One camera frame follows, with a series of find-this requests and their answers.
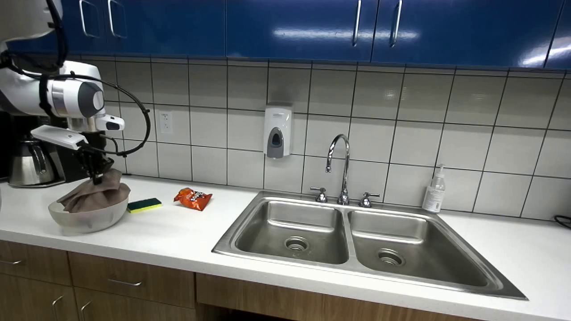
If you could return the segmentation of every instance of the wall-mounted soap dispenser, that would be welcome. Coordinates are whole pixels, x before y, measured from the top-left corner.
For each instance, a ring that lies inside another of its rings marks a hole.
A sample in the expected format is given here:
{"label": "wall-mounted soap dispenser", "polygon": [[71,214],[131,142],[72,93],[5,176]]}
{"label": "wall-mounted soap dispenser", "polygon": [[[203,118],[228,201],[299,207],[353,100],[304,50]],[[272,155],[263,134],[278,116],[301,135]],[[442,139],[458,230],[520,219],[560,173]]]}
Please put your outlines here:
{"label": "wall-mounted soap dispenser", "polygon": [[290,107],[267,107],[263,119],[263,153],[283,159],[290,153]]}

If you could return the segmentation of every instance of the orange package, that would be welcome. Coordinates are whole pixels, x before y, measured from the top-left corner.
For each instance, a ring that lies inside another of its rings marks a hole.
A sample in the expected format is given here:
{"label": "orange package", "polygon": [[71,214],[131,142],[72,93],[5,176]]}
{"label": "orange package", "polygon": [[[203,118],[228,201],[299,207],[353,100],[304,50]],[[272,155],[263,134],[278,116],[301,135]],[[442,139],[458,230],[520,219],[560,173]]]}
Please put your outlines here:
{"label": "orange package", "polygon": [[212,194],[204,194],[194,189],[179,189],[174,196],[174,201],[178,201],[181,207],[203,210],[210,203]]}

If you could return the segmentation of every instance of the stainless steel sink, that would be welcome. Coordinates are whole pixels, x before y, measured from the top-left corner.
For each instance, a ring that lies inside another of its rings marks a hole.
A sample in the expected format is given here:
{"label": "stainless steel sink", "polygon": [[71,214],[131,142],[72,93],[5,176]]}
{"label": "stainless steel sink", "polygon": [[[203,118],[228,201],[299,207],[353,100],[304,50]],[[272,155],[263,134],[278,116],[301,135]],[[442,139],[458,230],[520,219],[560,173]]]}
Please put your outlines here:
{"label": "stainless steel sink", "polygon": [[233,241],[240,251],[328,264],[347,260],[342,217],[329,207],[265,200],[242,226]]}
{"label": "stainless steel sink", "polygon": [[260,192],[213,251],[524,299],[497,269],[433,214],[360,208]]}

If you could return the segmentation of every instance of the blue cabinet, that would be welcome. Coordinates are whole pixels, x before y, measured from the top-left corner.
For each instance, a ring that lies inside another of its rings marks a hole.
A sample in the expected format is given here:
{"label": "blue cabinet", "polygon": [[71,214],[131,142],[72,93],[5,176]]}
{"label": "blue cabinet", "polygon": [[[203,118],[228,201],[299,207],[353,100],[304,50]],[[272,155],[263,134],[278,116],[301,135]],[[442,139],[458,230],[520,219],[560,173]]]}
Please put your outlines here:
{"label": "blue cabinet", "polygon": [[563,3],[549,48],[547,69],[571,69],[571,0]]}
{"label": "blue cabinet", "polygon": [[228,0],[231,59],[369,60],[376,0]]}
{"label": "blue cabinet", "polygon": [[372,62],[542,68],[561,0],[381,0]]}
{"label": "blue cabinet", "polygon": [[[224,0],[63,0],[72,55],[222,57]],[[55,35],[28,41],[51,52]]]}

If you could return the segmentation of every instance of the backsplash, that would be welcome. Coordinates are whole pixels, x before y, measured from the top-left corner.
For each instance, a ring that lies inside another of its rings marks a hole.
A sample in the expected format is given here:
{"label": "backsplash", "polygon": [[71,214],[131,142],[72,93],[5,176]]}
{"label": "backsplash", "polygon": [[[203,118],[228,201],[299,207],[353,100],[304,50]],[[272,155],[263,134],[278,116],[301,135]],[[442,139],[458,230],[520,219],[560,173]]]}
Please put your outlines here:
{"label": "backsplash", "polygon": [[[444,208],[551,219],[571,212],[571,75],[283,64],[247,60],[97,59],[103,80],[138,96],[153,116],[149,142],[115,166],[133,175],[279,192],[340,189],[335,134],[351,142],[349,196],[419,207],[436,164]],[[142,116],[115,91],[106,110],[135,146]],[[294,110],[292,155],[262,153],[265,103]]]}

